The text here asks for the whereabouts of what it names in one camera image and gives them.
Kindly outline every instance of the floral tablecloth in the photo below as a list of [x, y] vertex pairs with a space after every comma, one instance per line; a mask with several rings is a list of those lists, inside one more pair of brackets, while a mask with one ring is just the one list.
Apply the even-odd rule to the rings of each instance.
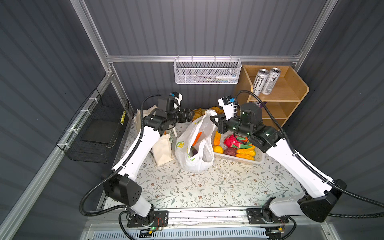
[[[188, 126], [178, 124], [181, 134]], [[137, 136], [131, 126], [124, 155]], [[151, 154], [144, 160], [137, 183], [155, 208], [237, 207], [263, 205], [270, 197], [286, 197], [302, 192], [299, 182], [273, 158], [249, 165], [215, 158], [212, 167], [201, 173], [183, 170], [177, 159], [156, 166]], [[104, 208], [121, 203], [107, 197]]]

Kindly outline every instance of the orange carrot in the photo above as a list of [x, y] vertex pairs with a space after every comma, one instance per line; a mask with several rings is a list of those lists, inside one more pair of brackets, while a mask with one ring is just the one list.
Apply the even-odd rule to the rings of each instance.
[[195, 141], [193, 142], [192, 147], [196, 145], [196, 143], [197, 143], [197, 141], [199, 140], [199, 137], [201, 136], [202, 133], [203, 133], [203, 132], [199, 132], [199, 133], [197, 134], [197, 137], [196, 137]]

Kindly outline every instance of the white can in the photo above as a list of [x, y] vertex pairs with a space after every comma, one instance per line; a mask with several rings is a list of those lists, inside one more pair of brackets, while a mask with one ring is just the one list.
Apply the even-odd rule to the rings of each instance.
[[271, 94], [273, 87], [275, 86], [277, 79], [279, 78], [281, 70], [278, 68], [271, 68], [269, 71], [269, 77], [265, 81], [265, 84], [262, 89], [262, 94], [268, 95]]
[[269, 71], [267, 69], [264, 69], [264, 68], [259, 69], [259, 71], [257, 71], [255, 81], [253, 82], [253, 93], [256, 96], [260, 95], [260, 93], [263, 89], [263, 86], [265, 84], [265, 81], [268, 78], [268, 74], [269, 74]]

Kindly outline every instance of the can lid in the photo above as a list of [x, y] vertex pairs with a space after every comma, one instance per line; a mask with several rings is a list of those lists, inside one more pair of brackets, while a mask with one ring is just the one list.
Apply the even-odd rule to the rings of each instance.
[[267, 69], [259, 69], [259, 73], [262, 73], [262, 74], [269, 74], [269, 71]]
[[271, 71], [275, 72], [275, 73], [280, 73], [281, 72], [281, 70], [278, 69], [278, 68], [271, 68]]

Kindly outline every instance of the dark gray wall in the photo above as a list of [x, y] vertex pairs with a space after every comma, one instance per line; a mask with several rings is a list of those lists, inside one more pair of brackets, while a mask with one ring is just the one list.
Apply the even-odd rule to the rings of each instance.
[[[104, 75], [69, 1], [0, 1], [0, 222]], [[77, 238], [100, 169], [64, 159], [15, 239]]]
[[[285, 125], [310, 162], [384, 202], [384, 1], [339, 0], [299, 75], [310, 92]], [[343, 195], [332, 212], [382, 211]], [[382, 239], [383, 218], [332, 218], [341, 237]]]
[[292, 55], [325, 0], [86, 3], [110, 55]]
[[[292, 63], [244, 63], [248, 65], [291, 65]], [[183, 95], [183, 108], [210, 108], [218, 106], [217, 100], [232, 95], [235, 84], [176, 84], [173, 63], [114, 63], [119, 78], [134, 111], [151, 94], [169, 94], [177, 91]], [[157, 104], [156, 98], [148, 99], [144, 109]]]

